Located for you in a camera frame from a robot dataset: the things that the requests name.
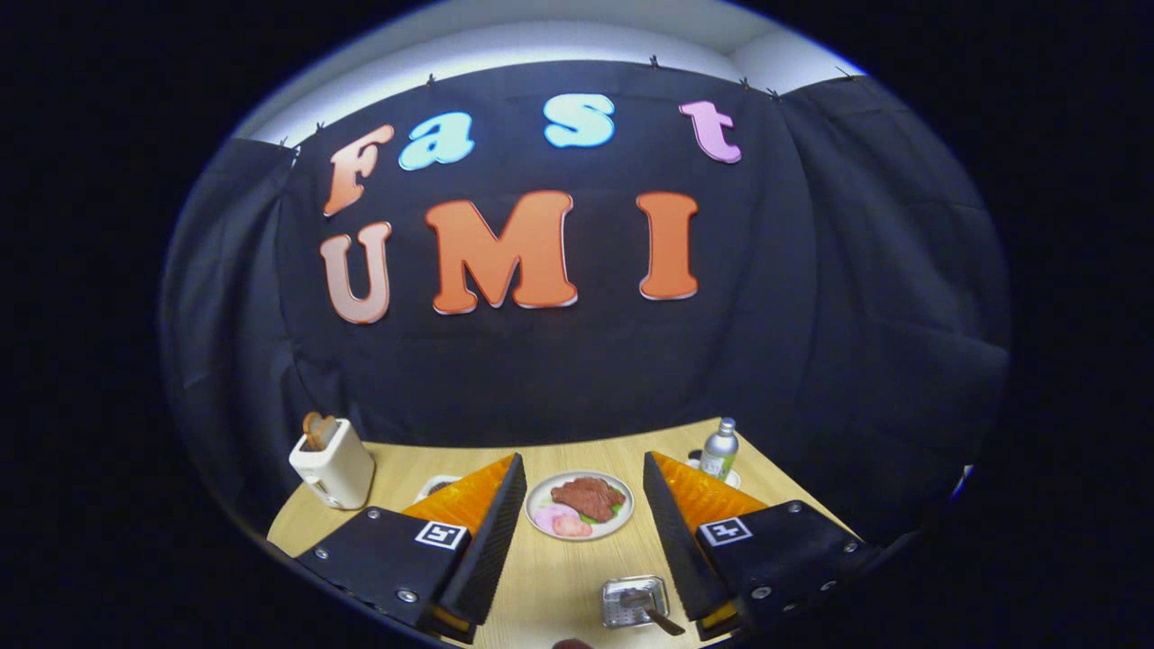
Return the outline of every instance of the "small tray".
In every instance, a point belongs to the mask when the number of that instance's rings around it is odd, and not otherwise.
[[[665,580],[657,575],[640,575],[609,580],[601,587],[601,624],[605,628],[627,628],[653,624],[642,606],[621,606],[621,594],[642,590],[653,596],[653,607],[669,617],[669,599],[666,597]]]

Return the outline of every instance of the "silver bottle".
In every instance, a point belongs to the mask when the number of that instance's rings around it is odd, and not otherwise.
[[[725,480],[737,455],[737,437],[733,434],[733,419],[721,419],[718,431],[705,440],[702,449],[702,471],[719,480]]]

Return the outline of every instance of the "white wall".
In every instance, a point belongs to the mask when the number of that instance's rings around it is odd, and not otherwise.
[[[294,146],[369,104],[417,88],[433,74],[450,79],[482,69],[563,60],[632,61],[688,69],[736,82],[741,70],[727,57],[692,43],[639,29],[583,22],[523,22],[475,29],[415,45],[364,65],[297,99],[237,136]]]
[[[803,85],[847,74],[865,74],[861,68],[809,40],[804,36],[780,29],[739,47],[730,57],[734,66],[749,77],[758,90],[766,88],[785,94]]]
[[[451,6],[451,3],[437,7]],[[419,22],[424,14],[414,16]],[[802,85],[842,76],[864,74],[807,38],[778,23],[757,18],[757,29],[747,27],[735,39],[749,33],[762,35],[735,51],[721,53],[725,46],[715,29],[706,29],[698,38],[705,46],[683,38],[637,29],[579,21],[526,21],[471,29],[442,36],[399,51],[373,58],[369,45],[397,25],[383,28],[349,50],[357,61],[345,59],[344,72],[331,60],[316,66],[288,84],[238,127],[235,137],[295,146],[316,130],[317,122],[332,124],[375,102],[424,84],[428,75],[450,79],[462,74],[516,64],[562,60],[605,60],[647,64],[657,54],[662,67],[691,70],[736,83],[749,83],[764,91],[772,88],[788,92]]]

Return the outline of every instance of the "orange letter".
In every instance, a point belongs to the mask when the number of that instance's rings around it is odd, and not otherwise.
[[[569,306],[577,288],[565,276],[564,221],[574,207],[562,192],[530,192],[512,209],[497,239],[469,201],[449,201],[425,216],[437,234],[441,292],[433,308],[442,315],[477,308],[477,294],[465,288],[465,267],[489,306],[504,303],[514,268],[520,262],[520,285],[512,299],[525,308]]]
[[[360,199],[365,188],[357,182],[357,172],[361,178],[368,178],[376,167],[376,144],[389,140],[392,140],[392,127],[387,124],[332,154],[329,158],[332,163],[332,188],[329,202],[324,204],[324,216],[332,216]]]
[[[368,297],[357,299],[349,285],[349,264],[345,254],[352,239],[340,234],[321,244],[324,258],[324,276],[329,281],[329,300],[340,318],[353,324],[372,324],[389,311],[389,269],[384,266],[384,240],[392,233],[385,222],[372,223],[357,233],[357,240],[365,246],[368,262]]]
[[[650,219],[650,271],[642,294],[651,300],[680,300],[697,293],[689,274],[689,217],[697,202],[684,194],[650,192],[637,196],[637,207]]]

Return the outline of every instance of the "white plate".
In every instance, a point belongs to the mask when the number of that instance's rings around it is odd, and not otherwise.
[[[702,465],[702,461],[690,458],[685,461],[685,464],[697,469]],[[725,477],[725,484],[732,486],[733,488],[741,488],[741,476],[737,475],[737,471],[729,469],[729,475]]]
[[[609,484],[610,487],[625,494],[625,502],[617,510],[617,514],[604,523],[589,523],[593,529],[592,534],[589,536],[561,536],[555,534],[553,529],[545,529],[537,524],[533,520],[533,515],[538,513],[542,507],[548,507],[549,505],[555,505],[553,502],[553,495],[550,492],[553,487],[559,487],[570,480],[577,478],[601,478]],[[537,486],[534,486],[529,495],[525,497],[525,516],[529,517],[529,522],[542,532],[552,536],[553,538],[560,538],[561,540],[593,540],[595,538],[601,538],[602,536],[608,536],[621,529],[622,525],[629,521],[629,517],[634,515],[634,492],[625,485],[625,483],[609,476],[607,473],[601,473],[598,471],[565,471],[564,473],[557,473],[541,480]]]
[[[421,492],[417,494],[417,498],[413,499],[413,505],[417,505],[418,502],[428,498],[429,490],[435,487],[437,484],[455,483],[459,479],[460,476],[433,476],[432,478],[428,479],[427,483],[425,483],[425,486],[421,487]]]

